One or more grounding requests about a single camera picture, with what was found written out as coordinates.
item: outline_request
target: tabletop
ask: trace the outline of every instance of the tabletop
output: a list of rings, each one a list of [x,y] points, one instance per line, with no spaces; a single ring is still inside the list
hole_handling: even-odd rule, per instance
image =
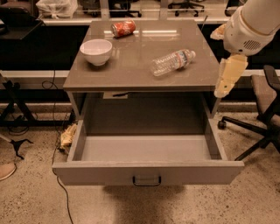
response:
[[[135,21],[133,34],[114,38],[116,21],[94,21],[83,42],[107,39],[113,52],[104,66],[93,66],[77,53],[66,91],[213,91],[219,63],[194,20]],[[161,77],[150,71],[151,61],[180,49],[196,52],[190,65]]]

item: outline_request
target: chair armrest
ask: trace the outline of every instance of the chair armrest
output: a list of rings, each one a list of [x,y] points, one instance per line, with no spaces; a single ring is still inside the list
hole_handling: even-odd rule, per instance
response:
[[[264,66],[263,71],[269,86],[280,92],[280,80],[273,66]]]

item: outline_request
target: chair wheel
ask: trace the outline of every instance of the chair wheel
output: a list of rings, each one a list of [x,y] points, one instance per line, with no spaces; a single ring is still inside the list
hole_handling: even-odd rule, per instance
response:
[[[224,130],[227,127],[227,124],[223,121],[218,122],[218,128],[219,130]]]

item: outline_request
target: bottle label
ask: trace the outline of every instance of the bottle label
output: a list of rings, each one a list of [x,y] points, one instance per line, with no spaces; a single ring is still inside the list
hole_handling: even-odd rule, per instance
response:
[[[186,65],[186,56],[182,51],[177,51],[174,53],[176,55],[176,69],[181,68]]]

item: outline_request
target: shoe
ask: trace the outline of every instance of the shoe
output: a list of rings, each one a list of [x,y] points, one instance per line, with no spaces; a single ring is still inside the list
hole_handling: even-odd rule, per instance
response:
[[[60,146],[71,145],[76,130],[77,130],[76,123],[70,125],[60,136]]]
[[[0,180],[7,179],[17,169],[15,164],[2,164],[0,165]]]

